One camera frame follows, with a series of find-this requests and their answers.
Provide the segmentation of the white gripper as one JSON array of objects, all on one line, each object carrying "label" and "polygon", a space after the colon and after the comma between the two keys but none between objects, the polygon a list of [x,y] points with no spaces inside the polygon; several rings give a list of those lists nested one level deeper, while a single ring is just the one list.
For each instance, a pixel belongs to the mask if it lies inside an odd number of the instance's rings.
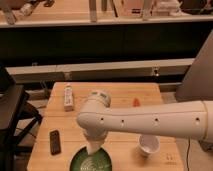
[{"label": "white gripper", "polygon": [[87,145],[86,150],[89,155],[92,155],[100,150],[101,146],[103,144],[102,139],[91,139],[87,138]]}]

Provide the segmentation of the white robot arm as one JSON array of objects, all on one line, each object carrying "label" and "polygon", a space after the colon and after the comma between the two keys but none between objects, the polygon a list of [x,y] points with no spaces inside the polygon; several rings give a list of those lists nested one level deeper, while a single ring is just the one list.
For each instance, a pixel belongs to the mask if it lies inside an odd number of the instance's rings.
[{"label": "white robot arm", "polygon": [[109,132],[168,136],[213,143],[213,101],[188,101],[130,108],[111,108],[110,96],[93,90],[77,115],[77,123],[97,152]]}]

